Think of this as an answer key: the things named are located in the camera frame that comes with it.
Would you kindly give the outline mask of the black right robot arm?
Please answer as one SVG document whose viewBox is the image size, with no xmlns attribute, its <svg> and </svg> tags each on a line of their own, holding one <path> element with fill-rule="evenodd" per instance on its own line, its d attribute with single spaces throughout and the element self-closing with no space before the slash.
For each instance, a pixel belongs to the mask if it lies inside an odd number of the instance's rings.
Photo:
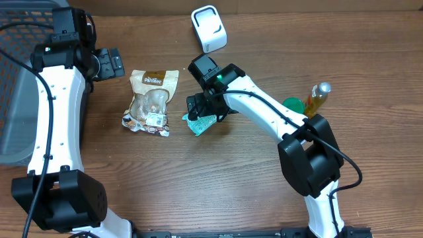
<svg viewBox="0 0 423 238">
<path fill-rule="evenodd" d="M 336 197 L 344 160 L 328 122 L 286 108 L 236 65 L 222 68 L 208 59 L 192 62 L 188 70 L 202 88 L 187 98 L 188 119 L 215 116 L 222 122 L 229 114 L 241 113 L 254 122 L 276 142 L 285 180 L 305 199 L 307 236 L 344 237 Z"/>
</svg>

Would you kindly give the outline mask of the brown white snack packet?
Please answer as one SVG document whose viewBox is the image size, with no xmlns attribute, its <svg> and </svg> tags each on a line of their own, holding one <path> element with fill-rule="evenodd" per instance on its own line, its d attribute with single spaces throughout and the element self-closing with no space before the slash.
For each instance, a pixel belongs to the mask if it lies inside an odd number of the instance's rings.
<svg viewBox="0 0 423 238">
<path fill-rule="evenodd" d="M 122 125 L 133 132 L 169 136 L 167 105 L 174 97 L 178 78 L 178 70 L 132 71 L 133 97 Z"/>
</svg>

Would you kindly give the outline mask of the yellow dish soap bottle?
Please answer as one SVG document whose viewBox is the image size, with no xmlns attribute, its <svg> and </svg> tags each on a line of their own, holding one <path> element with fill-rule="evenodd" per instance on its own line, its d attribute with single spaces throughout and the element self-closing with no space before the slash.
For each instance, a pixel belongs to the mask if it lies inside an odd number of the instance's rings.
<svg viewBox="0 0 423 238">
<path fill-rule="evenodd" d="M 328 94 L 331 90 L 332 86 L 328 82 L 322 82 L 318 85 L 314 85 L 306 100 L 303 101 L 304 115 L 308 118 L 312 118 L 317 113 L 317 110 L 327 100 Z"/>
</svg>

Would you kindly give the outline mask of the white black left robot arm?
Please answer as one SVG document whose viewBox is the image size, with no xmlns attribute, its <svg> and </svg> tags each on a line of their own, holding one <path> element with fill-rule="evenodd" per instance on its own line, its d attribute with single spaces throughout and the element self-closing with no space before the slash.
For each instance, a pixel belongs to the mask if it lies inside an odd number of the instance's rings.
<svg viewBox="0 0 423 238">
<path fill-rule="evenodd" d="M 132 223 L 108 207 L 103 184 L 84 172 L 80 151 L 92 83 L 124 75 L 118 49 L 91 50 L 75 40 L 39 44 L 30 61 L 38 86 L 36 139 L 26 176 L 11 187 L 26 223 L 72 237 L 132 237 Z"/>
</svg>

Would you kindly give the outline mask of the green lid white jar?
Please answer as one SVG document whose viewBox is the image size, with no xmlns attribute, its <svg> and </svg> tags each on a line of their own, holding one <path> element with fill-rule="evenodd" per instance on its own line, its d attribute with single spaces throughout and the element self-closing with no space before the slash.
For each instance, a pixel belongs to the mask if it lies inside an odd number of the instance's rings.
<svg viewBox="0 0 423 238">
<path fill-rule="evenodd" d="M 303 114 L 305 111 L 303 102 L 295 97 L 287 98 L 282 105 L 299 114 Z"/>
</svg>

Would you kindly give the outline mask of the teal white wet wipes pack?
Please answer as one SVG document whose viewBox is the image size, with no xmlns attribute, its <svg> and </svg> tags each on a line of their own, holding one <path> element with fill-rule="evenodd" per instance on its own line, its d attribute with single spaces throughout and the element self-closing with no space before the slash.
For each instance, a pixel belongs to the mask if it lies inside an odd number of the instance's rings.
<svg viewBox="0 0 423 238">
<path fill-rule="evenodd" d="M 185 114 L 182 117 L 182 120 L 187 122 L 188 127 L 191 129 L 194 135 L 198 137 L 217 122 L 217 117 L 216 115 L 211 115 L 199 117 L 197 120 L 189 120 L 188 114 Z"/>
</svg>

